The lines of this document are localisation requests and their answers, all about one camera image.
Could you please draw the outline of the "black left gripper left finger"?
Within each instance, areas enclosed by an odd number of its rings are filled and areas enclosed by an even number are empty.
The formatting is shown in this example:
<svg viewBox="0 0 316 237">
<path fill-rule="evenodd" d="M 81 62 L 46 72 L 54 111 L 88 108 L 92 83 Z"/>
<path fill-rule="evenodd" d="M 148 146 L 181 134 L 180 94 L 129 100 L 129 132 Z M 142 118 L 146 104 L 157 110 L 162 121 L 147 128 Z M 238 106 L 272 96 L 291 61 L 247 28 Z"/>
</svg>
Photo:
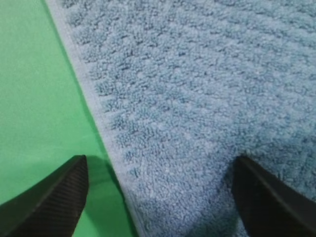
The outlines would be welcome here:
<svg viewBox="0 0 316 237">
<path fill-rule="evenodd" d="M 74 156 L 46 178 L 0 206 L 2 237 L 71 237 L 89 189 L 85 155 Z"/>
</svg>

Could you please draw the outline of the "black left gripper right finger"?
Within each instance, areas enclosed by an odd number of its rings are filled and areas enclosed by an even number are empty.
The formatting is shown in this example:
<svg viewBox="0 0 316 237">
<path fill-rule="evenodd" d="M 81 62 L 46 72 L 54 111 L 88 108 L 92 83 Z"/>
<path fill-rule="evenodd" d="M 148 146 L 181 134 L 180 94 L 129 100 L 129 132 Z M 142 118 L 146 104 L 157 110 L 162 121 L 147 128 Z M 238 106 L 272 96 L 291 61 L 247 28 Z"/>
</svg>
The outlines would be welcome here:
<svg viewBox="0 0 316 237">
<path fill-rule="evenodd" d="M 250 237 L 314 237 L 316 204 L 247 156 L 233 165 L 232 194 Z"/>
</svg>

